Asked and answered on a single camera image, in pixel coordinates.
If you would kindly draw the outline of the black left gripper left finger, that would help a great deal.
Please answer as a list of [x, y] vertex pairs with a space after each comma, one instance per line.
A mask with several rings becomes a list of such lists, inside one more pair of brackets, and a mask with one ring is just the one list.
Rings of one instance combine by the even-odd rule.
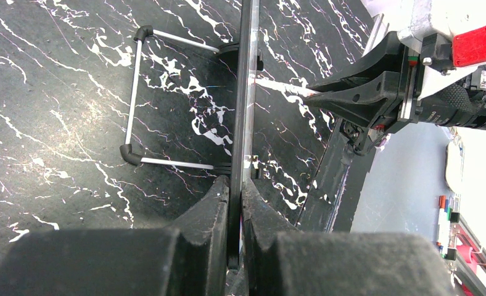
[[162, 227], [29, 234], [0, 265], [0, 295], [223, 295], [228, 183]]

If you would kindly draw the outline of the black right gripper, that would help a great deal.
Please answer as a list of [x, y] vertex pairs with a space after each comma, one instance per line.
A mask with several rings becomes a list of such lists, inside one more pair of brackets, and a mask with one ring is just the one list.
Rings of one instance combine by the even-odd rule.
[[[400, 68], [405, 46], [395, 31], [355, 63], [308, 89], [310, 107], [325, 109], [362, 128], [396, 122]], [[413, 99], [410, 121], [486, 131], [486, 64], [424, 99]]]

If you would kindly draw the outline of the black framed whiteboard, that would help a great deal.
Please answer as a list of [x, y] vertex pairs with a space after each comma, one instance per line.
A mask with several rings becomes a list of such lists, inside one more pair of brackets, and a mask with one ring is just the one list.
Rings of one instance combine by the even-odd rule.
[[233, 151], [228, 202], [226, 241], [227, 267], [240, 265], [242, 189], [250, 179], [255, 106], [255, 79], [258, 72], [260, 1], [242, 1]]

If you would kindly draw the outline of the red capped whiteboard marker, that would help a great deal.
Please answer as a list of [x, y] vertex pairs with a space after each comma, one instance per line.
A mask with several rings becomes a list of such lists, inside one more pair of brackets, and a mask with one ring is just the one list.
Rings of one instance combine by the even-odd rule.
[[319, 91], [314, 91], [301, 86], [296, 86], [293, 84], [282, 83], [273, 80], [267, 80], [263, 78], [256, 78], [254, 79], [254, 82], [255, 84], [262, 86], [264, 88], [269, 88], [280, 92], [293, 93], [293, 94], [301, 95], [303, 97], [310, 97], [310, 96], [320, 94]]

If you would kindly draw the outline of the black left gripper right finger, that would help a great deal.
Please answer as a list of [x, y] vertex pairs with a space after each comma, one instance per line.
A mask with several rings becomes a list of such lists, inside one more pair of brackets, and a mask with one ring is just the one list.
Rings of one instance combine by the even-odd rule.
[[443, 259], [421, 236], [306, 232], [242, 189], [250, 295], [453, 295]]

